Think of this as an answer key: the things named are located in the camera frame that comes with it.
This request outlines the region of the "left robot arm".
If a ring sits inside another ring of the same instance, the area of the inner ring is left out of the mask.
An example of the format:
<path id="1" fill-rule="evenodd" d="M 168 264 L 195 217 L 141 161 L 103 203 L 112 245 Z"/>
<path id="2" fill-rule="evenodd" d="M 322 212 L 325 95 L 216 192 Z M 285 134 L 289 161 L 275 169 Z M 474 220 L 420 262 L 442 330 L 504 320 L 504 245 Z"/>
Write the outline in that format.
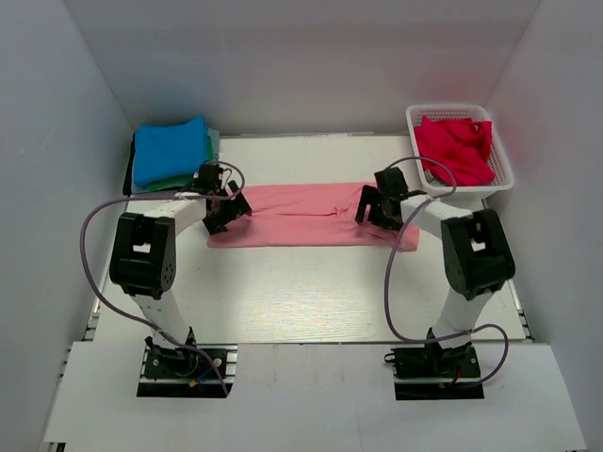
<path id="1" fill-rule="evenodd" d="M 238 171 L 223 161 L 204 163 L 172 200 L 145 214 L 126 212 L 118 220 L 109 278 L 138 305 L 152 344 L 169 349 L 167 365 L 180 376 L 197 369 L 200 355 L 172 292 L 176 238 L 199 222 L 209 235 L 223 234 L 229 223 L 252 213 L 244 184 L 232 179 Z"/>

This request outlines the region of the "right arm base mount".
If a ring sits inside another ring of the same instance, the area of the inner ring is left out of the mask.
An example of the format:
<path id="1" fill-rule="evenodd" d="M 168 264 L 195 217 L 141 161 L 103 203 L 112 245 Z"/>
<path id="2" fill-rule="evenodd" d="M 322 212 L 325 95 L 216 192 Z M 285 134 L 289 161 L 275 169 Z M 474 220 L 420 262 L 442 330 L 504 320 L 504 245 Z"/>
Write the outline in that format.
<path id="1" fill-rule="evenodd" d="M 453 349 L 436 343 L 396 347 L 383 360 L 392 366 L 397 401 L 484 399 L 481 369 L 471 343 Z"/>

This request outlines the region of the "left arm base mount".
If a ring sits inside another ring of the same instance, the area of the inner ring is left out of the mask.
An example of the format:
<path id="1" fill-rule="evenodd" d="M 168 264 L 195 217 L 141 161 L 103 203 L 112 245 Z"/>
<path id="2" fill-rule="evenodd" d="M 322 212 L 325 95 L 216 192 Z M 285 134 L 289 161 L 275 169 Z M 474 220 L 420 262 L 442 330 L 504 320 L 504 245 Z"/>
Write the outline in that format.
<path id="1" fill-rule="evenodd" d="M 138 398 L 222 399 L 236 377 L 237 346 L 208 346 L 204 352 L 163 348 L 145 340 Z"/>

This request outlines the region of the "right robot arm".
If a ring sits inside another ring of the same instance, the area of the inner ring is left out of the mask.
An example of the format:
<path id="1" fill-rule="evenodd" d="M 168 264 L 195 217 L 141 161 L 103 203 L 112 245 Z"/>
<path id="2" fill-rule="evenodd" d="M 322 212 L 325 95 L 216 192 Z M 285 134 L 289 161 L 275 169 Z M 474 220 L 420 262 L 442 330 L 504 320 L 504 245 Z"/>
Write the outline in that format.
<path id="1" fill-rule="evenodd" d="M 470 211 L 408 189 L 403 173 L 388 168 L 375 173 L 375 186 L 362 187 L 355 221 L 399 232 L 406 225 L 442 242 L 448 296 L 428 331 L 427 367 L 445 376 L 460 362 L 457 348 L 471 342 L 486 303 L 515 273 L 515 263 L 496 211 Z"/>

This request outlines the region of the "pink t-shirt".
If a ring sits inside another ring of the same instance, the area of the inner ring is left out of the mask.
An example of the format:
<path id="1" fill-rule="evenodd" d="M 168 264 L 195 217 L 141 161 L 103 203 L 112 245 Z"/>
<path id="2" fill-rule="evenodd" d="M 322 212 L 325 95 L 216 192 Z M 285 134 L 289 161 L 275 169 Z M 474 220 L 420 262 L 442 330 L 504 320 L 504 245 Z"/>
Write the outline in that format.
<path id="1" fill-rule="evenodd" d="M 368 221 L 355 221 L 364 182 L 246 186 L 252 213 L 232 221 L 225 233 L 211 235 L 213 249 L 265 247 L 385 246 L 397 240 Z"/>

